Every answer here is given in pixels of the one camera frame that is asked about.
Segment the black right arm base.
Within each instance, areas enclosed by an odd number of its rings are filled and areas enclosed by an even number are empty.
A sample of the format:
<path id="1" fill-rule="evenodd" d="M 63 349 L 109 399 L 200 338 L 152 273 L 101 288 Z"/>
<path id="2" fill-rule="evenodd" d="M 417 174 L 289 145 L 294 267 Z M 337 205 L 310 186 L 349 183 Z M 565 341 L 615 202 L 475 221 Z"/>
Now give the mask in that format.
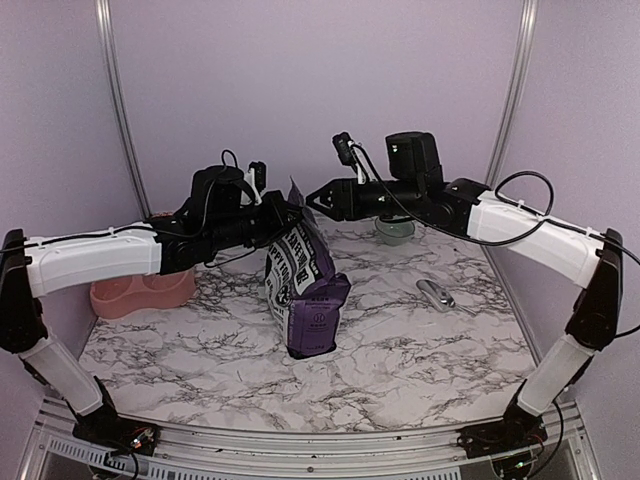
<path id="1" fill-rule="evenodd" d="M 467 426 L 456 431 L 456 444 L 469 459 L 542 445 L 548 435 L 541 422 L 531 430 L 505 420 Z"/>

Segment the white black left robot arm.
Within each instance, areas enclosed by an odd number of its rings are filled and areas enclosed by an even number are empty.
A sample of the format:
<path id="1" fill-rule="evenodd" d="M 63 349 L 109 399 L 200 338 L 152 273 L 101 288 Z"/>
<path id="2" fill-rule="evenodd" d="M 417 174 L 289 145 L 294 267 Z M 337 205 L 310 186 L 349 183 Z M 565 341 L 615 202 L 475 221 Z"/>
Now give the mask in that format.
<path id="1" fill-rule="evenodd" d="M 116 445 L 143 432 L 155 436 L 155 425 L 121 417 L 102 382 L 47 330 L 41 298 L 96 281 L 187 271 L 232 247 L 264 248 L 301 218 L 300 207 L 267 190 L 265 164 L 253 162 L 248 171 L 197 171 L 188 199 L 169 215 L 58 238 L 11 230 L 1 248 L 1 348 L 63 397 L 76 437 Z"/>

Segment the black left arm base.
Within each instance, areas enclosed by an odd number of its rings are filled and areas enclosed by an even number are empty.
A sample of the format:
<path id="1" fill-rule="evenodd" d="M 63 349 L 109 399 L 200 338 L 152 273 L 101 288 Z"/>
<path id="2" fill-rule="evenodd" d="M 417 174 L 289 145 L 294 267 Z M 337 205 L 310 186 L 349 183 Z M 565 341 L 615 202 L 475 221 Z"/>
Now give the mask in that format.
<path id="1" fill-rule="evenodd" d="M 160 428 L 155 424 L 119 419 L 93 426 L 77 423 L 72 434 L 75 438 L 104 447 L 152 456 L 157 446 Z"/>

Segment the purple puppy food bag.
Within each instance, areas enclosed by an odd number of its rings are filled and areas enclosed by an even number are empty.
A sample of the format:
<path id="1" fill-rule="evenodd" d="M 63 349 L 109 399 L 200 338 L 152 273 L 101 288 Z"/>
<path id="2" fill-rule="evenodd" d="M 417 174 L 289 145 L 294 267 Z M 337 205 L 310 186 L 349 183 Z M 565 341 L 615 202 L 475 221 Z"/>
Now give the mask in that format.
<path id="1" fill-rule="evenodd" d="M 306 359 L 336 349 L 340 309 L 351 289 L 337 271 L 314 214 L 295 183 L 288 201 L 302 220 L 267 249 L 264 287 L 289 356 Z"/>

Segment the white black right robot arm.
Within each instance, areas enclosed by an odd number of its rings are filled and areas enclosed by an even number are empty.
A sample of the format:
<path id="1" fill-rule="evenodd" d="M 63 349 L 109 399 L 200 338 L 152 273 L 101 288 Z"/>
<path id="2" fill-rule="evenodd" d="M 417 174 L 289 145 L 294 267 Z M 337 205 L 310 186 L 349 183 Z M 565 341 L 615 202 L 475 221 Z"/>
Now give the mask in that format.
<path id="1" fill-rule="evenodd" d="M 618 337 L 623 290 L 621 235 L 564 223 L 498 189 L 460 178 L 445 181 L 435 137 L 402 132 L 386 137 L 391 179 L 384 180 L 348 133 L 333 137 L 340 162 L 353 178 L 334 179 L 306 203 L 335 221 L 408 217 L 453 238 L 505 247 L 568 278 L 581 292 L 563 335 L 526 378 L 501 420 L 466 429 L 462 443 L 515 448 L 541 423 L 557 396 L 586 370 L 595 353 Z"/>

